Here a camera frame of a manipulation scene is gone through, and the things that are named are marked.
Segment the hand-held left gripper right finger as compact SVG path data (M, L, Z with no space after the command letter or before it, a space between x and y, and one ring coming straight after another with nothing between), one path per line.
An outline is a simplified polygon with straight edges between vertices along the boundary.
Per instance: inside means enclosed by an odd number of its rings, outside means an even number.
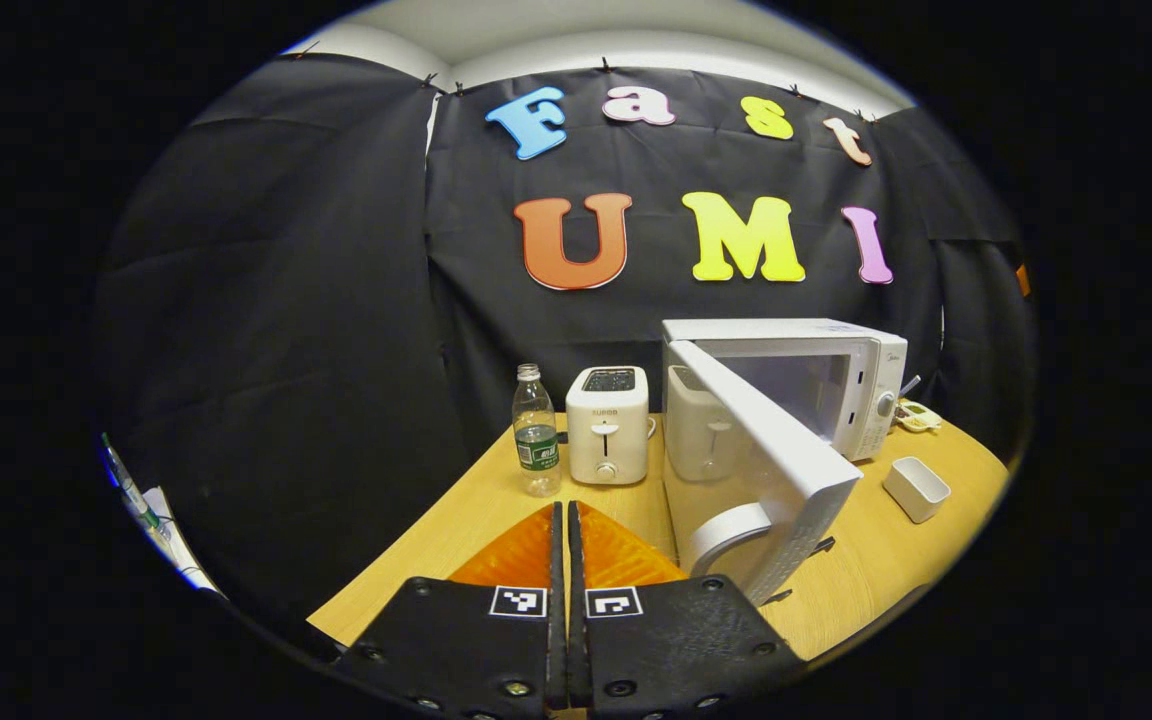
M717 719L805 673L723 575L591 588L590 507L568 505L568 705L589 719Z

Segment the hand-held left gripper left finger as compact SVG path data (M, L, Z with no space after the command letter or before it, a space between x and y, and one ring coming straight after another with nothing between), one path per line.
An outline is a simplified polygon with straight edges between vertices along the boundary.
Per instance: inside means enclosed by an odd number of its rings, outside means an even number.
M498 536L449 579L412 577L333 664L407 711L438 719L550 719L567 708L563 507Z

